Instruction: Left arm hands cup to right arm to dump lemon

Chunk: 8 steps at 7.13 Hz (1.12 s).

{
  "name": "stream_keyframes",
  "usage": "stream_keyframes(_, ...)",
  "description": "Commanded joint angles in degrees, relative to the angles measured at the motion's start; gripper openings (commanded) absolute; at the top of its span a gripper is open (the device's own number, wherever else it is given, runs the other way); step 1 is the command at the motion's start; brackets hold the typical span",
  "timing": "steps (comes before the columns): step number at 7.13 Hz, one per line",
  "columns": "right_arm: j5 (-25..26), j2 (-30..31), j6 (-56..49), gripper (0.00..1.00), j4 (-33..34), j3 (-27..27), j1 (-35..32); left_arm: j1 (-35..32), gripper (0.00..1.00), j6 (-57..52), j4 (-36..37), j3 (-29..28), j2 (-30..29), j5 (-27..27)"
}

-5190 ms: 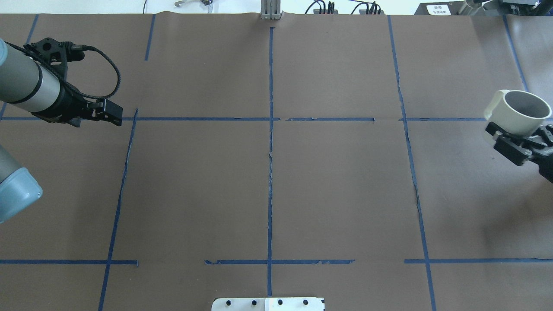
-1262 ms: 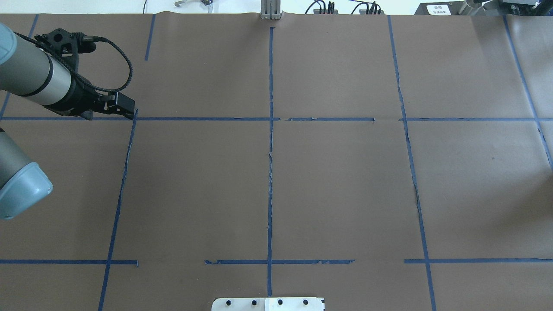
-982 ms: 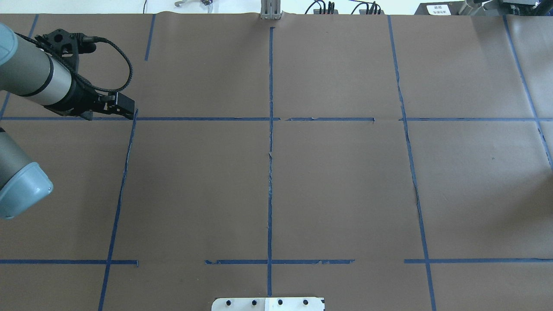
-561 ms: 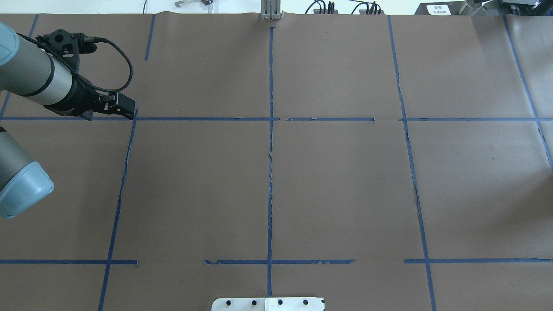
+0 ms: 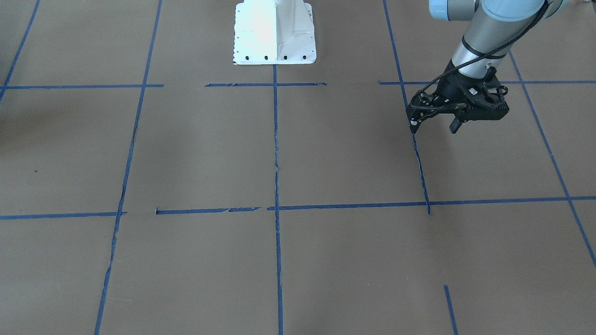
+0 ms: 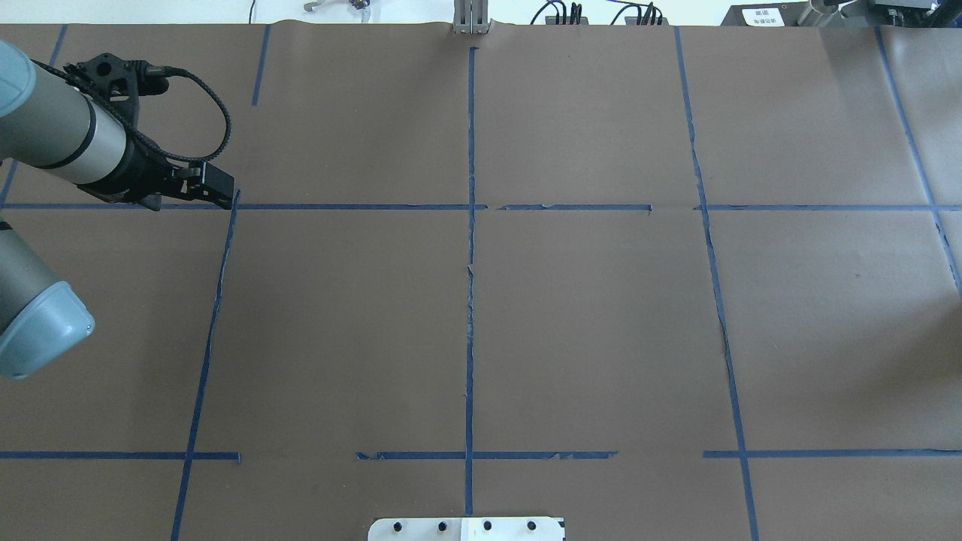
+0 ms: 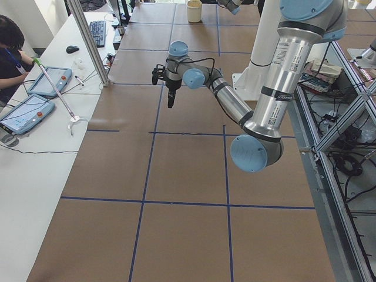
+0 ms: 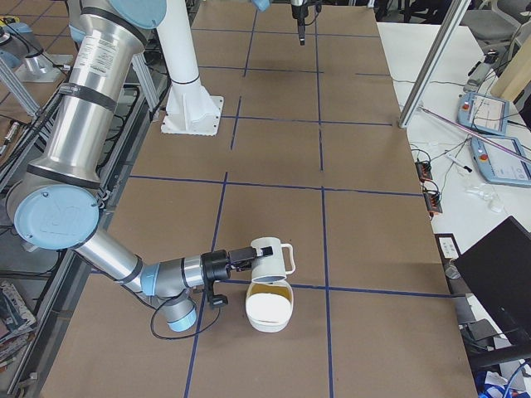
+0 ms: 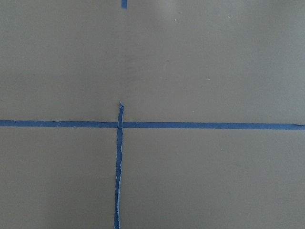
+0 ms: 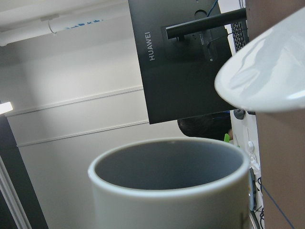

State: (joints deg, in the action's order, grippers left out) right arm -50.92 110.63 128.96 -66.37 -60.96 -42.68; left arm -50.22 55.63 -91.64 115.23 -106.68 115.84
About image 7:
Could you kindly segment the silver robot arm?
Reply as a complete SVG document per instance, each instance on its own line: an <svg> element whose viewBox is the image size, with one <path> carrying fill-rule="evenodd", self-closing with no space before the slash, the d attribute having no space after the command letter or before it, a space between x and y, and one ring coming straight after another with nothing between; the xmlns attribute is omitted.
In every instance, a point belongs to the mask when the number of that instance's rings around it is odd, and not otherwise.
<svg viewBox="0 0 376 282"><path fill-rule="evenodd" d="M218 0L217 3L235 15L240 11L243 0Z"/></svg>
<svg viewBox="0 0 376 282"><path fill-rule="evenodd" d="M280 125L311 48L344 36L347 9L347 1L261 1L249 66L233 83L215 67L191 59L182 41L170 44L166 63L154 68L152 82L165 82L169 108L182 85L207 87L243 130L231 143L234 164L245 172L261 171L283 154Z"/></svg>

